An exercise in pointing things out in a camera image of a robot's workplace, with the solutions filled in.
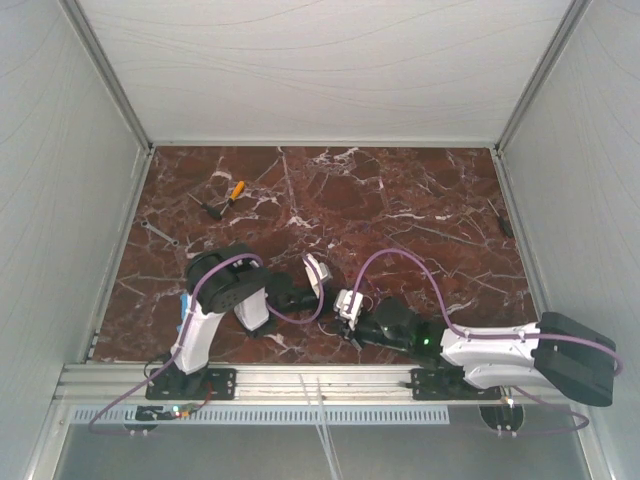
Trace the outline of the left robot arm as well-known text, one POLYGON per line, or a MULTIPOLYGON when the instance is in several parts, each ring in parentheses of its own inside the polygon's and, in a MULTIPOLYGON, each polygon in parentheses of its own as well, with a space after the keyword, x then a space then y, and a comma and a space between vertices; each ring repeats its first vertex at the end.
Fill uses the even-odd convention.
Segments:
POLYGON ((202 368, 209 362, 214 336, 228 312, 248 333, 264 329, 275 319, 293 324, 316 320, 335 298, 327 286, 331 273, 309 253, 302 261, 309 281, 306 288, 294 286, 285 272, 270 272, 244 243, 194 257, 186 268, 181 330, 171 347, 176 365, 169 381, 173 390, 184 398, 203 391, 202 368))

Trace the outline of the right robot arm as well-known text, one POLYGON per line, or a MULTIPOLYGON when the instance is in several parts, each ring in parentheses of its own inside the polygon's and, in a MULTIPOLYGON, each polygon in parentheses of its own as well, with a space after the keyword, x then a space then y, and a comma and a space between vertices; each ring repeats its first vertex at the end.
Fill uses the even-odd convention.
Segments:
POLYGON ((343 290, 333 310, 345 340, 398 351, 435 372, 449 396, 502 386, 554 388, 595 407, 613 403, 615 343, 557 312, 515 327, 472 328, 428 321, 394 297, 368 312, 343 290))

